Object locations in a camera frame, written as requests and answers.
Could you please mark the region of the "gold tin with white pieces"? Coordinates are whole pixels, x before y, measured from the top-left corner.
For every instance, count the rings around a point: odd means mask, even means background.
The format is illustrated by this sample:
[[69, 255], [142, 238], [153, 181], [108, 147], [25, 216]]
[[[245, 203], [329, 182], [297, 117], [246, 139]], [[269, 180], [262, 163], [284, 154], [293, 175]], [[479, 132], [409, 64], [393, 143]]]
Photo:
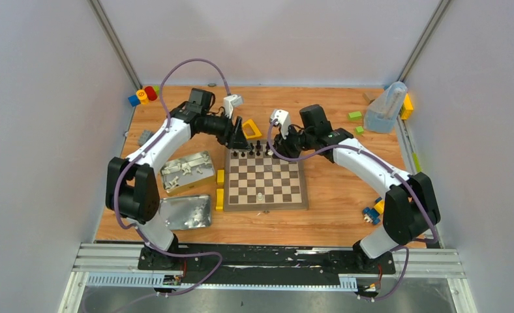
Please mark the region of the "gold tin with white pieces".
[[175, 196], [213, 183], [216, 171], [209, 151], [200, 151], [167, 161], [160, 169], [160, 176], [167, 195]]

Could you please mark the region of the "yellow arch block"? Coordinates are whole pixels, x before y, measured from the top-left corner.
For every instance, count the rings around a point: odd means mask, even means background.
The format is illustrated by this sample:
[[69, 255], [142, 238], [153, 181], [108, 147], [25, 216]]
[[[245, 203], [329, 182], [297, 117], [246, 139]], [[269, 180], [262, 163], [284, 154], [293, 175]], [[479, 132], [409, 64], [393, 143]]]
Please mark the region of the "yellow arch block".
[[223, 188], [218, 188], [216, 190], [215, 210], [216, 211], [223, 211], [224, 210], [224, 189]]

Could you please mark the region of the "wooden chess board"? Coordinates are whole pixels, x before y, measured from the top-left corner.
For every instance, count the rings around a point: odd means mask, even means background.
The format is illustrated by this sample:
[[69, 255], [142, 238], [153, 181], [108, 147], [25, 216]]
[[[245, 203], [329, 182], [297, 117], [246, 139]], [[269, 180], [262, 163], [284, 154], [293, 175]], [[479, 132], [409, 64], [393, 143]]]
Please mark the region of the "wooden chess board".
[[[231, 159], [226, 151], [224, 211], [307, 210], [309, 198], [302, 162], [276, 158]], [[264, 203], [256, 201], [261, 192]]]

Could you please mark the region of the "yellow triangle frame block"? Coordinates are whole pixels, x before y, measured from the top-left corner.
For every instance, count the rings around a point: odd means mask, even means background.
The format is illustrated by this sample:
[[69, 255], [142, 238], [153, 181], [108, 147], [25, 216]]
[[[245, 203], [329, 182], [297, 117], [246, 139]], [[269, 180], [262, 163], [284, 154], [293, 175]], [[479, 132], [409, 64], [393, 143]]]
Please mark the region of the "yellow triangle frame block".
[[248, 119], [242, 124], [242, 131], [248, 140], [257, 140], [262, 137], [262, 132], [252, 119]]

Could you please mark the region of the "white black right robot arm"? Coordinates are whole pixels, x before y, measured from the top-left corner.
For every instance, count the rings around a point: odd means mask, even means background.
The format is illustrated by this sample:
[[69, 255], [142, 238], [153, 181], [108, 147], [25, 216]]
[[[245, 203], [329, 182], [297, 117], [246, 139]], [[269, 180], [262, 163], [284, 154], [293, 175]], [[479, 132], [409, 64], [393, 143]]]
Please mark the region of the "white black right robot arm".
[[369, 151], [347, 130], [334, 129], [319, 104], [307, 106], [299, 114], [301, 128], [293, 126], [285, 110], [276, 109], [271, 114], [269, 127], [279, 129], [279, 134], [267, 137], [273, 154], [290, 162], [323, 156], [357, 175], [384, 201], [381, 226], [354, 245], [356, 269], [371, 271], [381, 255], [418, 241], [427, 230], [437, 242], [435, 226], [441, 215], [428, 175], [400, 170]]

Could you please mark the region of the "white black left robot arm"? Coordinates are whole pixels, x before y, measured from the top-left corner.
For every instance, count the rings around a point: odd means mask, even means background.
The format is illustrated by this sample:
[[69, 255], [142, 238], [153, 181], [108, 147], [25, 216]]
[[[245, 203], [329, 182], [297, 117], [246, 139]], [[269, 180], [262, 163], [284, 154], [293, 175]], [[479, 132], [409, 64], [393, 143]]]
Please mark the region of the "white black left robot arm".
[[233, 118], [242, 105], [240, 95], [223, 99], [223, 112], [211, 112], [215, 95], [203, 89], [191, 90], [189, 99], [166, 113], [164, 124], [137, 151], [108, 163], [105, 205], [124, 230], [134, 228], [143, 242], [156, 251], [155, 261], [164, 269], [180, 261], [177, 237], [159, 217], [160, 195], [157, 176], [161, 167], [183, 144], [202, 133], [233, 150], [249, 150], [241, 117]]

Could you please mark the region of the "small yellow rectangular block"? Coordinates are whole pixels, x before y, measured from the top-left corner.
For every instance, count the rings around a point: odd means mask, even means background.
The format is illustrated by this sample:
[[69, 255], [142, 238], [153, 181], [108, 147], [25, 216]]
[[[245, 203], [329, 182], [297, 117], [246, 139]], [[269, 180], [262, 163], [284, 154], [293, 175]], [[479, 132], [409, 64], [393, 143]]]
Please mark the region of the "small yellow rectangular block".
[[218, 170], [217, 171], [217, 184], [219, 187], [223, 186], [225, 182], [225, 171]]

